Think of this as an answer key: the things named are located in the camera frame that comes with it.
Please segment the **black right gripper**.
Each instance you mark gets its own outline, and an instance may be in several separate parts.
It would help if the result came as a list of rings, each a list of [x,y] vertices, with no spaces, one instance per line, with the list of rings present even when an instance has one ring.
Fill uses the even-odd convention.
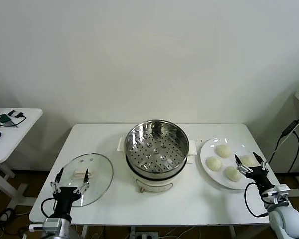
[[[252,179],[256,183],[259,192],[265,192],[266,190],[273,189],[274,185],[267,178],[267,174],[269,172],[267,162],[264,161],[257,153],[253,152],[253,155],[261,166],[249,168],[243,165],[239,157],[235,154],[237,170],[240,173],[245,174],[247,178]]]

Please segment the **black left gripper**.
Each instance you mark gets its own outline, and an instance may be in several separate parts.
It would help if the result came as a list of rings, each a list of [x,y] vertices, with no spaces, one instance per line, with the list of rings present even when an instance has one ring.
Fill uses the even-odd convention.
[[[56,206],[52,217],[70,217],[72,204],[81,198],[87,189],[89,188],[89,174],[86,169],[83,184],[80,187],[66,187],[59,188],[59,183],[63,174],[64,168],[56,174],[54,181],[50,182],[52,188],[53,197],[56,200]]]

